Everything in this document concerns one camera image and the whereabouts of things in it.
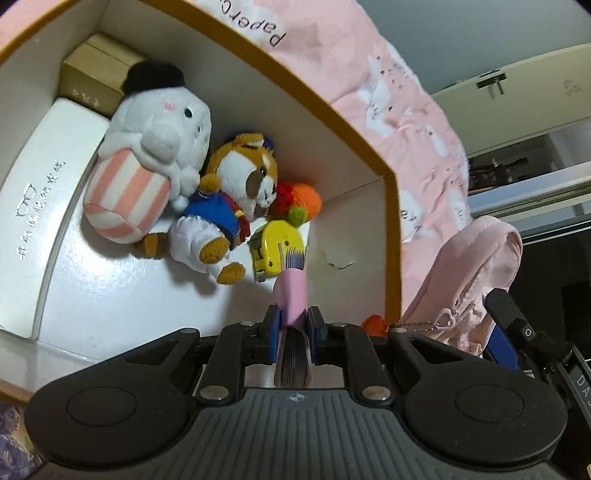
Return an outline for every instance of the black hat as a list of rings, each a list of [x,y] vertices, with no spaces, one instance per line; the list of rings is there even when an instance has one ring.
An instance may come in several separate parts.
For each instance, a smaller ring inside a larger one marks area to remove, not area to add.
[[[184,87],[183,72],[172,63],[144,60],[133,65],[123,82],[125,96],[158,88]]]

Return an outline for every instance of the blue shirt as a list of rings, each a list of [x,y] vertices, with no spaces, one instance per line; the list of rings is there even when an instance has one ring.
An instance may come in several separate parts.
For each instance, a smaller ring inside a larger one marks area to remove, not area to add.
[[[236,246],[236,236],[239,231],[238,218],[232,206],[221,194],[205,195],[196,191],[189,198],[189,205],[185,208],[183,216],[199,216],[217,225],[230,241],[230,248]]]

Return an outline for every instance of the orange crochet ball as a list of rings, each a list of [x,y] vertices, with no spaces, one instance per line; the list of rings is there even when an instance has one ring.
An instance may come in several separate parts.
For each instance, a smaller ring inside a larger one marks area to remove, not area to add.
[[[294,205],[302,206],[308,210],[307,222],[320,213],[322,199],[310,185],[305,183],[294,183],[292,195],[294,198]]]

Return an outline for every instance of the striped pink cushion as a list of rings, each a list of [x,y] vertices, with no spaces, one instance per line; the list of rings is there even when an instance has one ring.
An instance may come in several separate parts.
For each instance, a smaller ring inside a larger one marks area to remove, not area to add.
[[[100,235],[130,244],[150,231],[169,195],[168,178],[143,168],[131,150],[121,150],[95,165],[84,212]]]

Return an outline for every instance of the small cardboard box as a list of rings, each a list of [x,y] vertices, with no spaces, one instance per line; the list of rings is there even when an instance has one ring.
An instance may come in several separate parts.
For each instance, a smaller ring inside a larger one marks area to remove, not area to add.
[[[143,59],[107,35],[92,35],[63,61],[58,96],[111,117],[123,99],[129,68]]]

